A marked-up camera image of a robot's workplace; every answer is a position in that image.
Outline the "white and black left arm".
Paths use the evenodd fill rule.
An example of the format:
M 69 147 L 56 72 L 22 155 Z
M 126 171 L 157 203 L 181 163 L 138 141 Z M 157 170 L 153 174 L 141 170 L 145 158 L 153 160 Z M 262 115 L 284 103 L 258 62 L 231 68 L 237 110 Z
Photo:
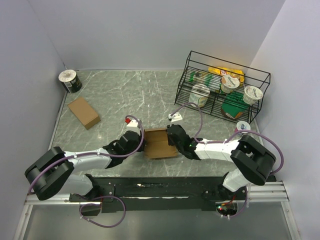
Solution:
M 94 201 L 102 195 L 100 185 L 88 173 L 92 169 L 110 169 L 136 152 L 144 150 L 144 131 L 126 131 L 120 139 L 92 151 L 63 151 L 52 147 L 24 175 L 30 186 L 28 194 L 44 201 L 56 194 L 75 194 L 87 201 Z

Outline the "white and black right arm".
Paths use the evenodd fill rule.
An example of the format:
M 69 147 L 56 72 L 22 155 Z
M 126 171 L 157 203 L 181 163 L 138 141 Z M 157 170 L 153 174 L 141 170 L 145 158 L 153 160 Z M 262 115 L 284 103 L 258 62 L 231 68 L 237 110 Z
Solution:
M 218 187 L 223 199 L 230 199 L 248 184 L 263 186 L 272 174 L 276 156 L 248 134 L 238 140 L 211 143 L 205 138 L 190 137 L 180 125 L 166 129 L 168 144 L 190 160 L 232 162 L 236 169 L 225 174 Z

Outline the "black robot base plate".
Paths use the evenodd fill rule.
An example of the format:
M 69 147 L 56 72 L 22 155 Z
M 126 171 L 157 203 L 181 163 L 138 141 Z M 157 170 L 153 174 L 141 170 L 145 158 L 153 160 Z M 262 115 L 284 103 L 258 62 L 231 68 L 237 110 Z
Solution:
M 193 210 L 215 211 L 216 203 L 244 200 L 245 189 L 223 188 L 224 178 L 194 177 L 96 177 L 93 193 L 70 194 L 71 202 L 94 202 L 103 213 L 117 211 Z

